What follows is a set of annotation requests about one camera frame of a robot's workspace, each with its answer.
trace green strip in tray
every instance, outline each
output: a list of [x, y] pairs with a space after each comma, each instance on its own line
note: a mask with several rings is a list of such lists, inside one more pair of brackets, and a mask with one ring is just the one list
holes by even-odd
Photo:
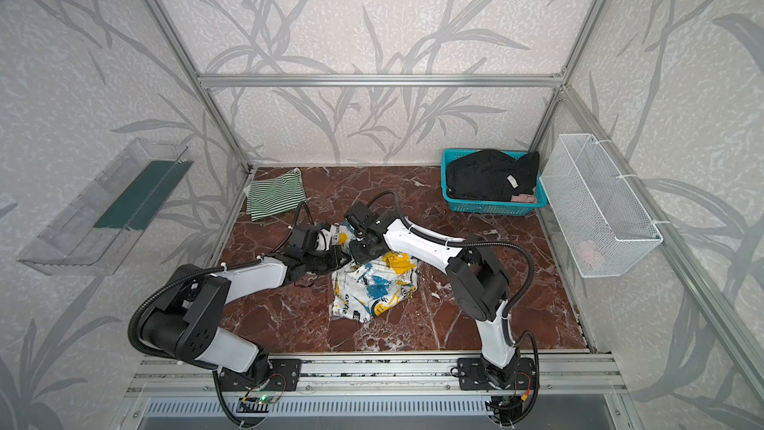
[[145, 231], [193, 162], [150, 161], [94, 227]]

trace wallpaper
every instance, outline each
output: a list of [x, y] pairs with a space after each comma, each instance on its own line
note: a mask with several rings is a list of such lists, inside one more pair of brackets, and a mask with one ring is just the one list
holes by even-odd
[[[132, 311], [203, 263], [245, 177], [139, 0], [0, 0], [0, 426], [106, 428], [140, 355]], [[194, 161], [113, 276], [18, 253], [135, 137]]]
[[551, 94], [548, 88], [229, 88], [215, 100], [253, 163], [437, 164], [444, 148], [527, 149]]
[[764, 6], [614, 0], [574, 79], [764, 344]]
[[[559, 133], [583, 133], [565, 107], [542, 157]], [[764, 428], [764, 408], [660, 250], [623, 276], [582, 279], [551, 208], [541, 217], [586, 335], [615, 355], [645, 428]]]
[[[613, 0], [573, 85], [743, 322], [764, 342], [761, 0]], [[557, 133], [580, 130], [562, 108]], [[618, 278], [563, 272], [646, 428], [764, 428], [739, 371], [654, 251]]]
[[162, 1], [203, 73], [552, 73], [592, 0]]
[[[486, 74], [559, 72], [592, 0], [162, 1], [204, 73]], [[253, 162], [323, 165], [517, 149], [550, 94], [236, 88], [216, 98]]]

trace green striped cloth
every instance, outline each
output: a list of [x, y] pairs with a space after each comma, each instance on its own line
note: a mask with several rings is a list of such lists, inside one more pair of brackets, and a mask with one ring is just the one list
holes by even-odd
[[247, 196], [247, 213], [257, 221], [294, 209], [305, 200], [302, 173], [300, 168], [294, 168], [278, 178], [253, 181]]

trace marble floor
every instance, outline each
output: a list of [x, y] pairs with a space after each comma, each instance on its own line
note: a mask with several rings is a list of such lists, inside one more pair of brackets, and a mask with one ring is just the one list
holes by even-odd
[[[473, 215], [448, 209], [437, 166], [301, 168], [316, 222], [343, 221], [356, 200], [364, 203], [385, 189], [396, 189], [412, 222], [451, 236], [477, 234], [524, 246], [536, 262], [536, 279], [511, 314], [515, 337], [530, 329], [542, 349], [582, 349], [584, 339], [536, 214], [523, 217]], [[285, 168], [259, 168], [255, 179], [273, 178]], [[391, 202], [381, 198], [375, 210]], [[245, 263], [281, 242], [292, 212], [252, 222], [246, 206], [222, 255], [228, 264]], [[511, 279], [510, 295], [525, 279], [520, 254], [494, 248]], [[474, 321], [453, 300], [448, 278], [424, 264], [419, 288], [408, 299], [367, 324], [329, 316], [331, 277], [306, 276], [292, 285], [258, 292], [225, 306], [222, 326], [271, 352], [379, 350], [479, 350]]]

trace laundry basket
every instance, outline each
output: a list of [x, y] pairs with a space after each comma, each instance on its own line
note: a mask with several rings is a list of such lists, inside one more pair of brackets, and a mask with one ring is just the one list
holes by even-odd
[[[508, 201], [471, 201], [468, 199], [454, 199], [445, 194], [447, 186], [445, 185], [445, 169], [448, 164], [455, 159], [462, 158], [474, 152], [477, 149], [448, 148], [443, 151], [440, 160], [440, 180], [443, 187], [443, 197], [448, 202], [451, 211], [461, 211], [463, 213], [481, 213], [484, 215], [510, 215], [525, 216], [531, 210], [537, 207], [546, 206], [546, 193], [541, 181], [536, 179], [536, 201], [537, 203], [512, 203]], [[525, 155], [524, 151], [502, 151], [513, 158], [520, 158]]]

